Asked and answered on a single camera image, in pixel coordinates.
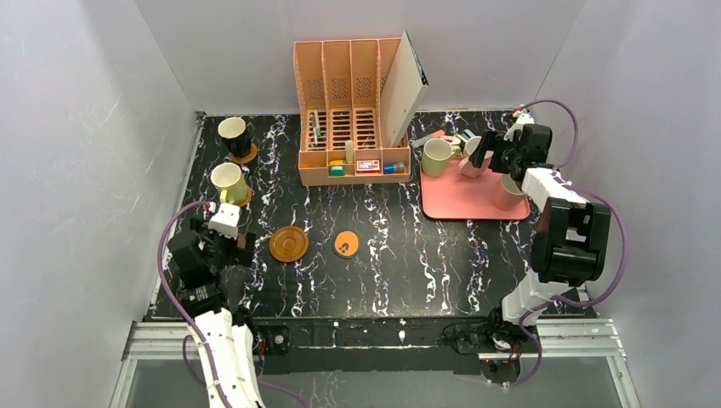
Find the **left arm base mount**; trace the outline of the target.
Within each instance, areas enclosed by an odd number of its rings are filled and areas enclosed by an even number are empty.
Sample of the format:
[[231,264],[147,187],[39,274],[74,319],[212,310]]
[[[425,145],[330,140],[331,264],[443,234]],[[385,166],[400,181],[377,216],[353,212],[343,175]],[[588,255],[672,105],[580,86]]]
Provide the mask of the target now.
[[269,356],[284,356],[290,348],[290,328],[281,323],[253,322],[250,327],[253,335],[251,346],[255,371],[260,380],[264,374]]

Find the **yellow mug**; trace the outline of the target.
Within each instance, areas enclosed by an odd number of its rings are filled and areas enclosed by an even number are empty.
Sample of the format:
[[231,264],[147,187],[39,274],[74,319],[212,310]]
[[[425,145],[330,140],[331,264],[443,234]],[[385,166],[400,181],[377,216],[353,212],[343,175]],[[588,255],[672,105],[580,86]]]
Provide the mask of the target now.
[[249,187],[241,168],[234,162],[217,165],[211,171],[211,182],[222,203],[233,204],[246,196]]

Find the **black mug white inside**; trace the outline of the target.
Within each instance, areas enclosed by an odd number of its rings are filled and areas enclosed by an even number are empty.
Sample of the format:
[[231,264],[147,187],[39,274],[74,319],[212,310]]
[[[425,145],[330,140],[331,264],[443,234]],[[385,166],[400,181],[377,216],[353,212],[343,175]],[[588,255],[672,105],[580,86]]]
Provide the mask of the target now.
[[252,150],[247,123],[239,116],[224,119],[218,125],[218,134],[231,155],[242,158]]

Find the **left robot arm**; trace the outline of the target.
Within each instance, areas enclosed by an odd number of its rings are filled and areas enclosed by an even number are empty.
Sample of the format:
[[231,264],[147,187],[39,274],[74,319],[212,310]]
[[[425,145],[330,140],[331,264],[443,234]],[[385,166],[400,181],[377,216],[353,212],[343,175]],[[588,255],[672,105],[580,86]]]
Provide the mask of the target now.
[[226,237],[192,218],[167,244],[170,271],[179,278],[175,295],[191,318],[211,407],[265,406],[253,361],[258,331],[247,309],[230,310],[220,276],[228,266],[252,265],[255,240],[254,233]]

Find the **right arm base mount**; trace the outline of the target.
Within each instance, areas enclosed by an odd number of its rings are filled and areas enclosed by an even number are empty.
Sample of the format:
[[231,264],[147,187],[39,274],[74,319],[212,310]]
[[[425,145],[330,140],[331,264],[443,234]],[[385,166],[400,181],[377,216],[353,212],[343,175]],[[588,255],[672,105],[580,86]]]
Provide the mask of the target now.
[[[479,357],[485,381],[505,389],[529,382],[542,365],[542,345],[534,326],[488,320],[451,323],[442,329],[441,341],[457,354]],[[537,352],[537,357],[531,370],[523,375],[520,360],[526,345]]]

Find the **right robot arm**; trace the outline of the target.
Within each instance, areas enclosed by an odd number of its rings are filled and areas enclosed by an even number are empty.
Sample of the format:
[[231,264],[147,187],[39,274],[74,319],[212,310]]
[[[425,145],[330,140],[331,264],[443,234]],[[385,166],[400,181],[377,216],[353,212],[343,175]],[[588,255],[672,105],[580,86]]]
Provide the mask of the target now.
[[530,269],[485,320],[485,339],[496,345],[525,341],[540,314],[573,287],[596,281],[605,267],[611,211],[572,190],[547,162],[550,127],[524,124],[510,136],[486,131],[472,162],[492,153],[489,168],[508,176],[538,206],[541,217]]

